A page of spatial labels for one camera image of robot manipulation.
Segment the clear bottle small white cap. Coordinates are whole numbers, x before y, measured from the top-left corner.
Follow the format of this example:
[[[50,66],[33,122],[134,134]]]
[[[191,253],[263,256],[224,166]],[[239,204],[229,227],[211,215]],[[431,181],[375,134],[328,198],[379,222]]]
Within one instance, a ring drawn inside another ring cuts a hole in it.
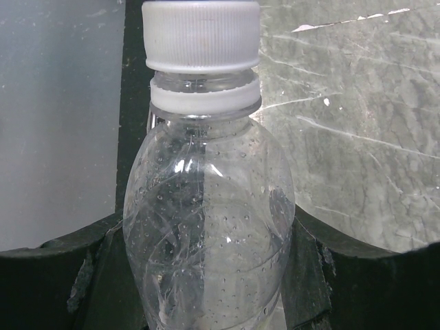
[[[156,72],[127,182],[126,254],[150,329],[264,329],[295,203],[281,145],[251,115],[259,77]]]

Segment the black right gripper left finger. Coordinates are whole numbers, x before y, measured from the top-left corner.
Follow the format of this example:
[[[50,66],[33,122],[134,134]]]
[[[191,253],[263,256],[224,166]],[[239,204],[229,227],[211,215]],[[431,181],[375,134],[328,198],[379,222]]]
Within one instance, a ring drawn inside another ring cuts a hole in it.
[[[1,253],[2,329],[147,329],[116,212]]]

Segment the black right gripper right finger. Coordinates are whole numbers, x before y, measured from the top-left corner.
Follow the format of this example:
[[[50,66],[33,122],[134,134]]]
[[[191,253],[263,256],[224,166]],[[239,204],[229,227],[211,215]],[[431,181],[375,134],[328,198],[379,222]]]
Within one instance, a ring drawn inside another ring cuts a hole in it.
[[[288,329],[438,329],[439,243],[390,252],[297,208],[281,296]]]

